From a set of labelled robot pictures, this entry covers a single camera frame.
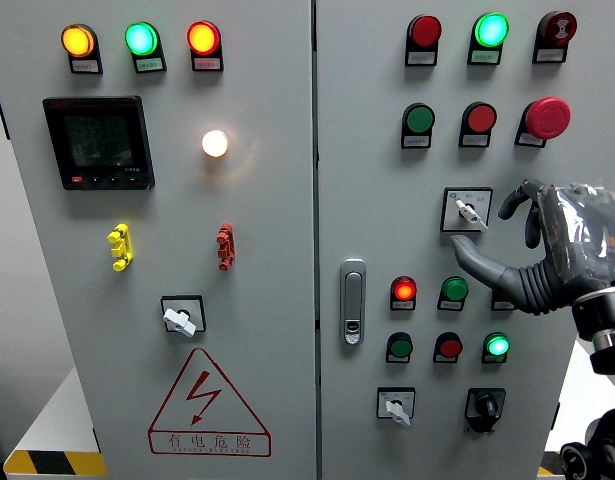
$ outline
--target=robotic hand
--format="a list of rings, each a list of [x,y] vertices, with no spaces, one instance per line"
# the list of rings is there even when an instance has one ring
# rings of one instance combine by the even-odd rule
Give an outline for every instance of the robotic hand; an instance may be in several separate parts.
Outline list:
[[[452,237],[460,267],[506,296],[517,308],[539,315],[571,305],[580,338],[592,341],[594,371],[615,374],[615,199],[589,185],[554,187],[525,180],[498,216],[511,218],[531,199],[525,243],[542,237],[545,258],[513,268],[481,254],[463,235]]]

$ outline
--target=electrical hazard warning sign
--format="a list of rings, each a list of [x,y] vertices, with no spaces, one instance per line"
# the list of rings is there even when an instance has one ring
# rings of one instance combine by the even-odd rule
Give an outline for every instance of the electrical hazard warning sign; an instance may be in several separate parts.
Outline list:
[[[152,453],[270,457],[271,435],[202,348],[192,350],[153,423]]]

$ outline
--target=illuminated white light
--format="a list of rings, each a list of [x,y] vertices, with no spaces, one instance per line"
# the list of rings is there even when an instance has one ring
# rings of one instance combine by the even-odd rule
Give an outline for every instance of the illuminated white light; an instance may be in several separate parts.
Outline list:
[[[210,157],[222,157],[228,145],[227,135],[220,130],[207,132],[203,137],[203,150]]]

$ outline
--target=yellow black hazard stripe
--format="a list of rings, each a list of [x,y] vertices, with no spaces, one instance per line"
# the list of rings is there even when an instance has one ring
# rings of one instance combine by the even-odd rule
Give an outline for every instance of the yellow black hazard stripe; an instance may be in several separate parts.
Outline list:
[[[9,474],[107,476],[98,452],[45,452],[15,450],[4,467]]]
[[[564,475],[563,467],[560,464],[560,454],[558,452],[545,452],[543,461],[540,462],[538,475],[541,477],[549,477],[552,475]]]

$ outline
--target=orange indicator light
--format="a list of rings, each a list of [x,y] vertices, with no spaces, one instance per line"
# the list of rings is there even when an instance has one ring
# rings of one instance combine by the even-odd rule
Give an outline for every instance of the orange indicator light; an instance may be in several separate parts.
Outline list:
[[[91,30],[84,25],[65,27],[60,37],[63,48],[73,57],[86,57],[94,51],[96,43]]]
[[[392,284],[392,292],[401,302],[408,302],[416,296],[416,283],[410,277],[399,277]]]
[[[187,30],[187,42],[198,55],[210,55],[220,45],[220,33],[213,23],[201,20]]]

